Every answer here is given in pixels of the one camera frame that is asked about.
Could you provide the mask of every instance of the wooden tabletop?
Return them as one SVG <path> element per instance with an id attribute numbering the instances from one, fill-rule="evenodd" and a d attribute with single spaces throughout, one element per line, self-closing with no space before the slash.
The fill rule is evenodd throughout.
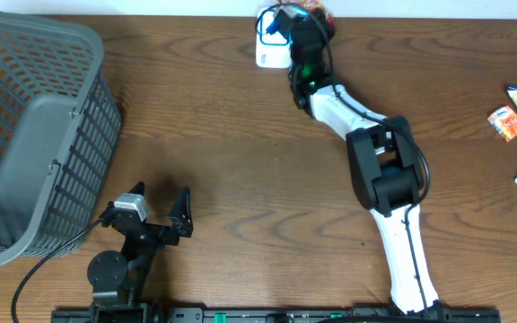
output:
<path id="1" fill-rule="evenodd" d="M 94 28 L 123 109 L 97 207 L 146 184 L 164 223 L 184 186 L 195 231 L 155 259 L 145 297 L 163 306 L 346 307 L 387 302 L 376 224 L 357 202 L 345 143 L 298 110 L 283 70 L 255 65 L 251 18 L 56 17 Z M 331 44 L 350 93 L 404 115 L 432 170 L 421 230 L 430 276 L 452 306 L 496 306 L 517 322 L 517 139 L 487 116 L 517 85 L 517 22 L 338 19 Z M 21 322 L 86 307 L 89 261 L 123 237 L 95 229 L 49 261 L 19 301 Z M 0 322 L 35 265 L 0 267 Z"/>

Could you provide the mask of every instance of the orange packet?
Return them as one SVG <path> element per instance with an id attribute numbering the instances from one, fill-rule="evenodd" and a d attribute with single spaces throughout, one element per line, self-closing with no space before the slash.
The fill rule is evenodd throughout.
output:
<path id="1" fill-rule="evenodd" d="M 517 114 L 509 106 L 501 107 L 488 117 L 488 121 L 494 126 L 506 143 L 517 136 Z"/>

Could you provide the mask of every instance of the white backdrop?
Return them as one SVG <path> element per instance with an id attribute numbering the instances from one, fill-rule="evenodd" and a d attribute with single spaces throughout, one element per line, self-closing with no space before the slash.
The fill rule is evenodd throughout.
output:
<path id="1" fill-rule="evenodd" d="M 13 13 L 254 16 L 268 0 L 0 0 Z M 326 0 L 336 16 L 517 19 L 517 0 Z"/>

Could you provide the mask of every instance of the laundry basket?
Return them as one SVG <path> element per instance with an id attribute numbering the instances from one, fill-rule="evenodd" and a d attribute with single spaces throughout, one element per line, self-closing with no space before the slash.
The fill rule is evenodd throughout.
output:
<path id="1" fill-rule="evenodd" d="M 102 59 L 87 27 L 0 13 L 0 266 L 92 216 L 121 127 Z"/>

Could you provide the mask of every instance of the wood grain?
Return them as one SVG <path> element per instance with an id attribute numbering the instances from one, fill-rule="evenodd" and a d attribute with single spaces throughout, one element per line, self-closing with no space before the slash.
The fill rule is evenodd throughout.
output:
<path id="1" fill-rule="evenodd" d="M 94 28 L 124 111 L 97 208 L 143 180 L 164 222 L 191 186 L 195 232 L 155 260 L 163 306 L 350 307 L 386 302 L 390 275 L 372 217 L 351 189 L 344 143 L 298 110 L 285 71 L 254 63 L 247 18 L 55 17 Z M 517 85 L 517 22 L 340 19 L 337 70 L 362 103 L 403 114 L 430 162 L 421 228 L 443 301 L 496 306 L 517 322 L 517 139 L 486 121 Z M 93 231 L 32 277 L 22 322 L 91 301 L 86 267 L 119 249 Z M 0 322 L 37 259 L 0 268 Z"/>

